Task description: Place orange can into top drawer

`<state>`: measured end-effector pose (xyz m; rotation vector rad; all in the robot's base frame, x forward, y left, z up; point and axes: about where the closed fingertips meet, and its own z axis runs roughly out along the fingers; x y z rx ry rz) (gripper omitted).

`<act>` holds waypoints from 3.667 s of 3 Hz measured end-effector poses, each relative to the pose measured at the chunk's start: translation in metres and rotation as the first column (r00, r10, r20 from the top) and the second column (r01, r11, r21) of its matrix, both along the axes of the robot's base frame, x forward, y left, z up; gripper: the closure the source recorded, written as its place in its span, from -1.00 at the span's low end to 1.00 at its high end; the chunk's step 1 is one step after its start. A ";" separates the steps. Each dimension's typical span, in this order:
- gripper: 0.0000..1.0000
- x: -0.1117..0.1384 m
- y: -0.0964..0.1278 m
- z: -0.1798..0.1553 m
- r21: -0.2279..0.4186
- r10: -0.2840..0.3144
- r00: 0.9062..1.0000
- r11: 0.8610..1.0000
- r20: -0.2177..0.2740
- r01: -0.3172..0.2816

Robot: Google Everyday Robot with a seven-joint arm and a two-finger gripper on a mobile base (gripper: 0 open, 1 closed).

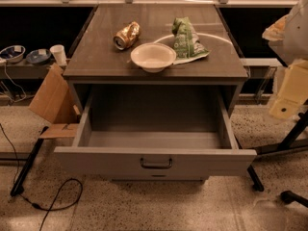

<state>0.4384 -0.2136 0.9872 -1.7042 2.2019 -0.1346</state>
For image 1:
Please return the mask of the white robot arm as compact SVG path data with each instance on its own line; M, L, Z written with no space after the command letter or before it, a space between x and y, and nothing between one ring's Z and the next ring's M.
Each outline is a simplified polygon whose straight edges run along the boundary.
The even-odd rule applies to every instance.
M288 65L269 108L271 116L287 119L308 99L308 0L299 0L264 31L262 38Z

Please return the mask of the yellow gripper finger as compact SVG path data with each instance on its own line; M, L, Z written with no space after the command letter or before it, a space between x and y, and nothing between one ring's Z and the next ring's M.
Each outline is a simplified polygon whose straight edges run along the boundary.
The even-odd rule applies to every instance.
M293 116L308 100L308 61L294 60L285 70L269 114L278 119Z

